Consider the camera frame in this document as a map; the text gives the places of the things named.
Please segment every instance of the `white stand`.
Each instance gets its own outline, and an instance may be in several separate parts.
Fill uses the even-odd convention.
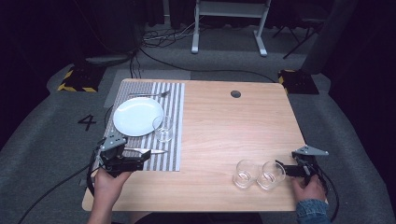
[[[198,53],[199,44],[199,18],[203,16],[226,16],[226,17],[247,17],[262,18],[260,20],[259,31],[253,31],[260,55],[267,56],[267,50],[262,42],[262,28],[267,19],[271,0],[266,0],[265,4],[251,3],[228,3],[228,2],[206,2],[196,0],[195,8],[195,29],[192,38],[192,53]]]

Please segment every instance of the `glass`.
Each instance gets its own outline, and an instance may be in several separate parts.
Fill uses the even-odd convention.
[[[233,182],[241,189],[247,189],[257,179],[259,166],[254,161],[242,160],[236,165]]]
[[[173,137],[173,121],[171,117],[160,116],[152,121],[155,138],[160,142],[169,142]]]
[[[283,167],[275,162],[268,161],[260,169],[259,177],[257,178],[257,183],[263,189],[273,189],[278,186],[286,177],[286,172]]]

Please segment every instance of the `wooden table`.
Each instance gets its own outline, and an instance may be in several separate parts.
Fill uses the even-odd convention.
[[[233,183],[242,159],[295,164],[291,152],[304,145],[288,97],[280,84],[193,80],[184,82],[185,103],[179,172],[135,172],[114,211],[294,211],[287,177],[266,191]],[[240,91],[234,98],[231,91]],[[92,208],[87,191],[82,207]]]

